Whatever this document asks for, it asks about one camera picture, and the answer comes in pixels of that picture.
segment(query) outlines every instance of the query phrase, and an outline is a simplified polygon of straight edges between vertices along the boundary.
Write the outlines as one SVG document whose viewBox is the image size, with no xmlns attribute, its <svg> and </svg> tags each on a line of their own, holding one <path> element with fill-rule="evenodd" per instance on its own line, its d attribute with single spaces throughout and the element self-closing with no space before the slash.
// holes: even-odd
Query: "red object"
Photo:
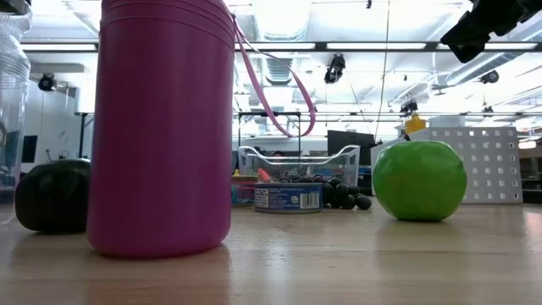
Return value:
<svg viewBox="0 0 542 305">
<path fill-rule="evenodd" d="M 260 181 L 269 182 L 271 180 L 271 177 L 269 176 L 269 174 L 263 169 L 258 169 L 257 175 Z"/>
</svg>

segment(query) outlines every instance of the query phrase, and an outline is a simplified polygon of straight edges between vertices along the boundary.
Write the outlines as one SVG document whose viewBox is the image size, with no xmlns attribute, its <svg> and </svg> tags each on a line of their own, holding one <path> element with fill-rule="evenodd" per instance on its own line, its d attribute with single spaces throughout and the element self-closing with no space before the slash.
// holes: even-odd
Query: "green apple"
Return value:
<svg viewBox="0 0 542 305">
<path fill-rule="evenodd" d="M 440 221 L 459 208 L 467 173 L 448 144 L 406 141 L 380 152 L 373 186 L 380 204 L 396 218 Z"/>
</svg>

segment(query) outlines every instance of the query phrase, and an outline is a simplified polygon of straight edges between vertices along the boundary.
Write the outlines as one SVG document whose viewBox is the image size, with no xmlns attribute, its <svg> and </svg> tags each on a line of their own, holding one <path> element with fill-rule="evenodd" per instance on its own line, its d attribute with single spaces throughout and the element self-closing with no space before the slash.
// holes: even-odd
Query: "can label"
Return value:
<svg viewBox="0 0 542 305">
<path fill-rule="evenodd" d="M 236 182 L 231 185 L 231 204 L 246 206 L 254 204 L 254 182 Z"/>
<path fill-rule="evenodd" d="M 322 208 L 321 186 L 257 186 L 254 206 L 270 210 Z"/>
</svg>

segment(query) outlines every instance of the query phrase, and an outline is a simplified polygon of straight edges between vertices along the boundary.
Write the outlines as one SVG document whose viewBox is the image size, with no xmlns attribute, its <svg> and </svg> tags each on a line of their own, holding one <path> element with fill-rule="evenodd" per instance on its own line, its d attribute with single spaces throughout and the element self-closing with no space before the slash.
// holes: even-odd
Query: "pink water bottle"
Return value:
<svg viewBox="0 0 542 305">
<path fill-rule="evenodd" d="M 230 230 L 234 25 L 220 0 L 103 0 L 88 238 L 163 258 Z"/>
</svg>

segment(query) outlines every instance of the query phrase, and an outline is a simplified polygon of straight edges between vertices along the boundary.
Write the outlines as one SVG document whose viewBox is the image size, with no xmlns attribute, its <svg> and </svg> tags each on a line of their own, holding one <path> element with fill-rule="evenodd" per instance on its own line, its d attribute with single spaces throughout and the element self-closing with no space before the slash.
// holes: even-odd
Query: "pink bottle strap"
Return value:
<svg viewBox="0 0 542 305">
<path fill-rule="evenodd" d="M 307 131 L 305 131 L 301 136 L 309 135 L 312 131 L 312 128 L 314 128 L 314 124 L 316 123 L 316 112 L 314 111 L 314 105 L 312 104 L 311 95 L 308 93 L 303 83 L 301 83 L 301 80 L 299 79 L 299 77 L 297 77 L 296 72 L 294 72 L 290 68 L 290 66 L 288 66 L 288 64 L 285 64 L 282 60 L 280 60 L 276 56 L 273 56 L 269 53 L 261 52 L 255 47 L 253 47 L 251 43 L 246 39 L 246 36 L 245 34 L 243 34 L 242 29 L 237 24 L 235 15 L 232 14 L 231 16 L 233 18 L 234 26 L 235 26 L 235 36 L 237 37 L 237 41 L 239 42 L 239 47 L 241 48 L 241 54 L 243 55 L 243 60 L 245 61 L 245 66 L 246 66 L 246 70 L 248 71 L 248 76 L 251 79 L 251 83 L 254 86 L 254 90 L 256 91 L 257 96 L 260 98 L 260 101 L 262 101 L 263 108 L 265 109 L 265 112 L 268 114 L 268 117 L 271 119 L 271 121 L 277 127 L 277 129 L 279 129 L 283 134 L 289 137 L 298 137 L 298 136 L 292 135 L 290 132 L 284 129 L 277 121 L 277 118 L 274 116 L 273 110 L 271 109 L 271 107 L 269 107 L 268 100 L 267 98 L 265 98 L 265 95 L 263 94 L 262 87 L 260 87 L 260 83 L 257 81 L 256 73 L 254 72 L 254 68 L 252 67 L 251 60 L 248 58 L 248 54 L 246 53 L 245 47 L 243 46 L 243 42 L 246 43 L 246 45 L 248 45 L 248 47 L 250 47 L 252 50 L 280 61 L 286 68 L 288 68 L 292 76 L 294 76 L 294 79 L 296 80 L 296 83 L 299 86 L 299 90 L 301 91 L 301 94 L 303 95 L 303 98 L 305 99 L 305 103 L 307 103 L 309 116 L 311 118 Z"/>
</svg>

